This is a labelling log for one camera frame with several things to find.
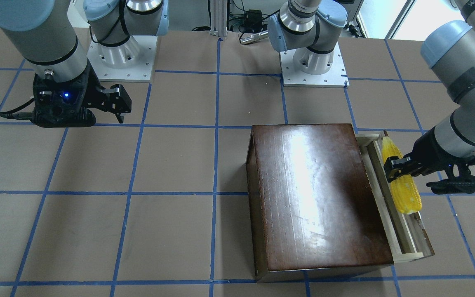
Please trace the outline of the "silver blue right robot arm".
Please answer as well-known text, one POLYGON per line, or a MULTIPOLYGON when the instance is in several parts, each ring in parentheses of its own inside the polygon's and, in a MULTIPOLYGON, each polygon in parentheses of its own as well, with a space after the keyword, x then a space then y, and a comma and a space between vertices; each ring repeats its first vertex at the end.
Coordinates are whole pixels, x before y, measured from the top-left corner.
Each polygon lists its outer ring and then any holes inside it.
MULTIPOLYGON (((132 100, 117 83, 103 87, 68 19, 67 0, 0 0, 0 28, 34 69, 32 97, 0 111, 9 120, 43 128, 91 127, 92 109, 122 124, 132 100)), ((124 68, 143 54, 136 36, 162 36, 169 28, 166 0, 85 0, 91 42, 102 63, 124 68)))

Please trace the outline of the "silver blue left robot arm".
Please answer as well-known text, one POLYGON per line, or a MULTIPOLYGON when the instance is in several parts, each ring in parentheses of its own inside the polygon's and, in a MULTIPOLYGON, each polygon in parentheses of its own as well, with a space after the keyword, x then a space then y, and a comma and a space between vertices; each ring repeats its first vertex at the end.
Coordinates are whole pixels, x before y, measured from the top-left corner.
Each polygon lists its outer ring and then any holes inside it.
MULTIPOLYGON (((459 107, 419 138, 409 154, 385 158, 388 181, 446 171, 443 184, 475 185, 475 0, 456 3, 463 19, 431 33, 421 56, 459 107)), ((270 43, 277 52, 302 48, 327 55, 345 26, 345 14, 332 0, 289 0, 269 18, 270 43)))

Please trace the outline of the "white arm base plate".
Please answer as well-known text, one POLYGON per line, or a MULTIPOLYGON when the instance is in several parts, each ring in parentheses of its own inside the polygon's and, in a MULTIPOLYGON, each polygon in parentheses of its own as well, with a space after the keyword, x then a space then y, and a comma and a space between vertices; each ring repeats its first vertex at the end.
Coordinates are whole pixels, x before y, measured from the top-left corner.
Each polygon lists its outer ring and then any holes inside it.
POLYGON ((339 43, 332 52, 307 48, 280 52, 283 86, 344 88, 350 85, 339 43))
POLYGON ((91 43, 87 58, 100 81, 150 83, 153 75, 157 36, 131 36, 118 47, 91 43))

